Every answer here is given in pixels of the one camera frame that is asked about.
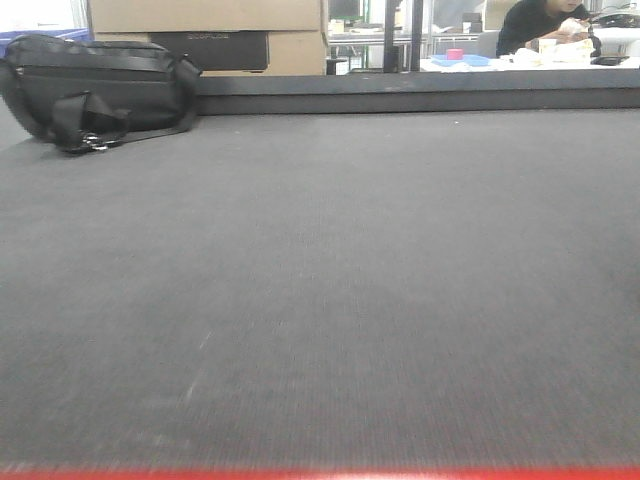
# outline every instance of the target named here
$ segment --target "black shirt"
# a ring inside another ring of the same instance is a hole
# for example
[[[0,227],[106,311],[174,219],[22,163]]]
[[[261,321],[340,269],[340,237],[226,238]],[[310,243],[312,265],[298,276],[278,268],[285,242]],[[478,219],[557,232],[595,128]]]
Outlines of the black shirt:
[[[550,17],[544,9],[545,4],[546,0],[521,0],[507,12],[498,37],[498,57],[514,53],[529,40],[556,31],[567,18],[589,18],[589,12],[584,5],[579,5],[573,12],[560,12],[557,17]],[[600,40],[593,34],[590,34],[590,38],[596,49],[593,56],[599,55]]]

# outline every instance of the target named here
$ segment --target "black bag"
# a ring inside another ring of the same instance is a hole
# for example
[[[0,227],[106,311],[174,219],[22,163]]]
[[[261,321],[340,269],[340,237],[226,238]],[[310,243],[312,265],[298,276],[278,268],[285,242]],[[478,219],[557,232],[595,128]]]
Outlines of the black bag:
[[[189,130],[201,73],[153,43],[23,35],[0,60],[0,93],[34,137],[84,153]]]

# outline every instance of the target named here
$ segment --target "red strip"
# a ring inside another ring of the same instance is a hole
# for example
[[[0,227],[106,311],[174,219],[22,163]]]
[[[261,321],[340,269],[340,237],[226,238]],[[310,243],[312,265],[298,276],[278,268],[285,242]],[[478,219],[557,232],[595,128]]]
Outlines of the red strip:
[[[0,480],[640,480],[640,467],[546,470],[306,471],[21,471]]]

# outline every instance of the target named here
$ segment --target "white table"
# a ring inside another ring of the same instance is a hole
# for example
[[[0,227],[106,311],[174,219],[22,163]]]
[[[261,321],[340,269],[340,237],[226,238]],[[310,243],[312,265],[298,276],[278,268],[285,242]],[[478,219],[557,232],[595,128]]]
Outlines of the white table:
[[[607,68],[627,68],[638,69],[640,68],[640,57],[631,57],[623,61],[620,65],[613,67],[604,65],[591,65],[588,63],[564,63],[564,62],[551,62],[543,63],[542,65],[527,65],[516,64],[497,58],[491,59],[489,65],[486,67],[471,67],[468,65],[456,64],[451,67],[443,67],[437,65],[431,61],[430,58],[426,58],[420,61],[420,71],[422,72],[439,72],[439,73],[456,73],[456,72],[506,72],[517,70],[601,70]]]

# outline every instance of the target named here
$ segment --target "metal clip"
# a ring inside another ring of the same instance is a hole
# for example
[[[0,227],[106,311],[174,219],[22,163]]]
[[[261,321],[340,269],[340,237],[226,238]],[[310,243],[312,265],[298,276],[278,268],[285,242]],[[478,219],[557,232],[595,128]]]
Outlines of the metal clip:
[[[109,149],[108,144],[93,132],[85,133],[82,136],[82,143],[96,152],[106,152]]]

